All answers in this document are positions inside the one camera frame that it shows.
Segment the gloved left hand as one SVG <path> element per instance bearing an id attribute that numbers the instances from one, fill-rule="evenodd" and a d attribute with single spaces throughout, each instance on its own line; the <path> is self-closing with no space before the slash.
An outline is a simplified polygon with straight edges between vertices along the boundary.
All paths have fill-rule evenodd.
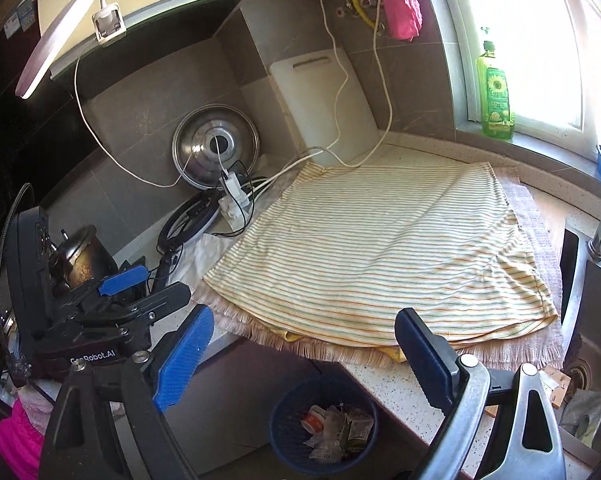
<path id="1" fill-rule="evenodd" d="M 18 400 L 35 430 L 46 433 L 53 412 L 53 403 L 61 385 L 52 380 L 36 380 L 18 389 Z"/>

